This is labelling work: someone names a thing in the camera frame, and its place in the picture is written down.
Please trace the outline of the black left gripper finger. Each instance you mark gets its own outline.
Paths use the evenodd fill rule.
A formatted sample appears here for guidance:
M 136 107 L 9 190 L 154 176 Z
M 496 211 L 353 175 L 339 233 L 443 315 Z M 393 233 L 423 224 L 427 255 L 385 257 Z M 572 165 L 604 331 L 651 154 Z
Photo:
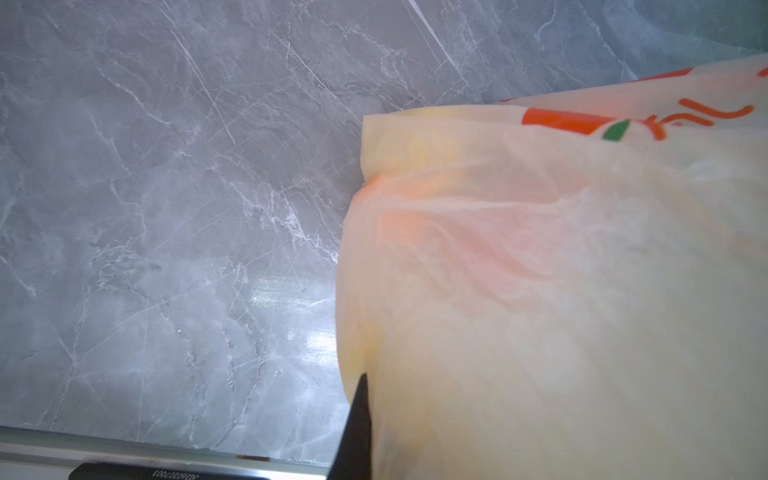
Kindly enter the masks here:
M 360 376 L 327 480 L 372 479 L 372 423 L 368 377 Z

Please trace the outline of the yellow printed plastic bag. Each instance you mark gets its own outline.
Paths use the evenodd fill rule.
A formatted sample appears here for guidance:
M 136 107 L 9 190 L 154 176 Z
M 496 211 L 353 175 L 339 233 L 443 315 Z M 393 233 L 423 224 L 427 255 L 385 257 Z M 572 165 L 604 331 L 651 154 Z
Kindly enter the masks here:
M 365 117 L 336 337 L 376 479 L 767 475 L 767 58 Z

